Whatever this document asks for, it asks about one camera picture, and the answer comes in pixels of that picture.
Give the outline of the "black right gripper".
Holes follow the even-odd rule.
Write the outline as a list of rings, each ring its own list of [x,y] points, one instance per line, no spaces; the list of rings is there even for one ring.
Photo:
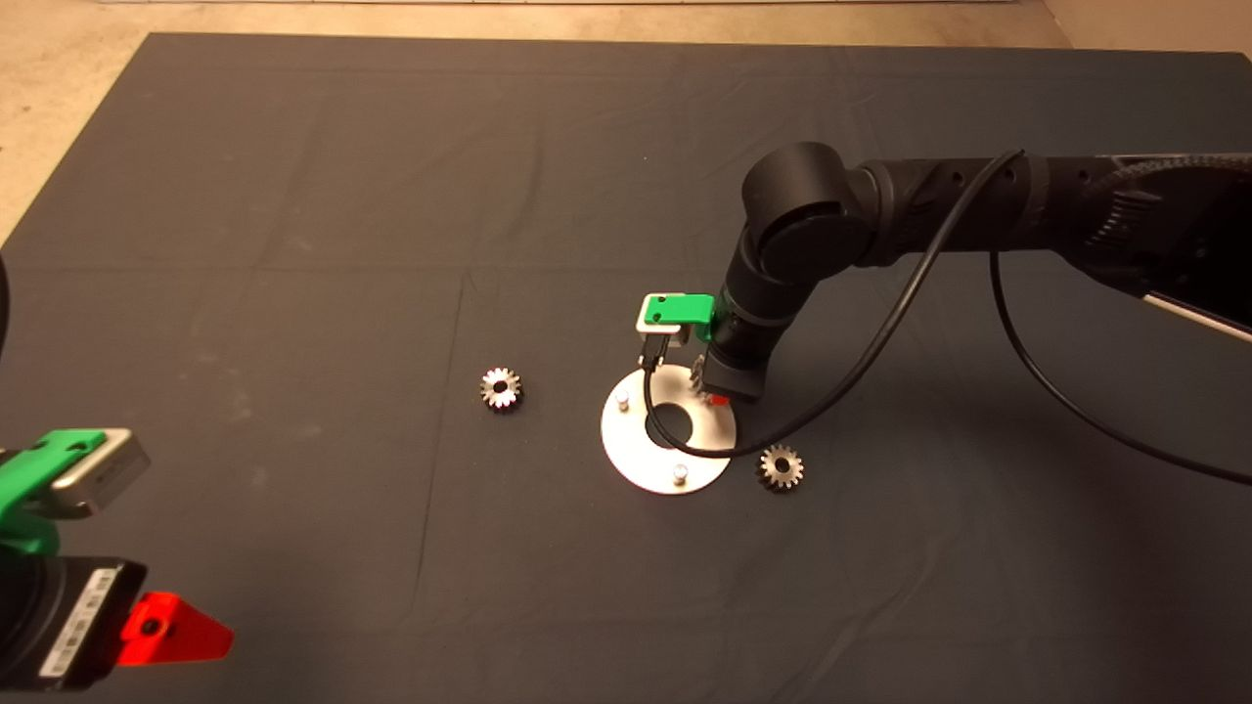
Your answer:
[[[710,392],[707,405],[725,407],[732,400],[755,405],[765,393],[771,356],[784,333],[784,326],[716,322],[701,373],[701,387]]]

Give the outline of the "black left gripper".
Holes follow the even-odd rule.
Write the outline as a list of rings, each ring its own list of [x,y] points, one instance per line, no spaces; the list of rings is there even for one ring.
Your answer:
[[[20,690],[78,691],[115,663],[217,661],[232,651],[232,628],[179,595],[136,601],[146,576],[126,557],[20,557]]]

